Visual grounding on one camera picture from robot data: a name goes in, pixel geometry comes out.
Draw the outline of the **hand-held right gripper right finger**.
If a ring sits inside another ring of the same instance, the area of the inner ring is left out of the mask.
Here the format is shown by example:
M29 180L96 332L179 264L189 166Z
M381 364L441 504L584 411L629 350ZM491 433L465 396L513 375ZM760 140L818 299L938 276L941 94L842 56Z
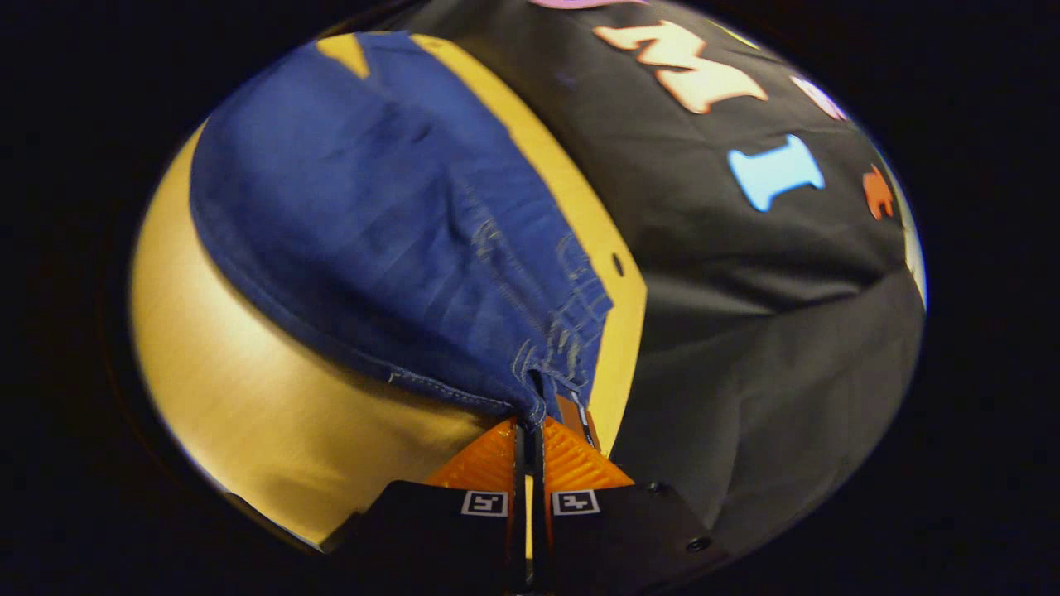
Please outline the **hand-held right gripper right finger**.
M530 591L666 594L731 560L670 483L634 483L546 418L530 434Z

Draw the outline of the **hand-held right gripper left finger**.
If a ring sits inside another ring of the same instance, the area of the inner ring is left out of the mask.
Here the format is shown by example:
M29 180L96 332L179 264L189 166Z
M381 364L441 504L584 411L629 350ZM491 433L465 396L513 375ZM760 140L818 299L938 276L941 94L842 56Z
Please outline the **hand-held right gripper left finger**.
M341 594L506 594L520 560L513 512L519 423L474 439L424 483L387 484L330 553Z

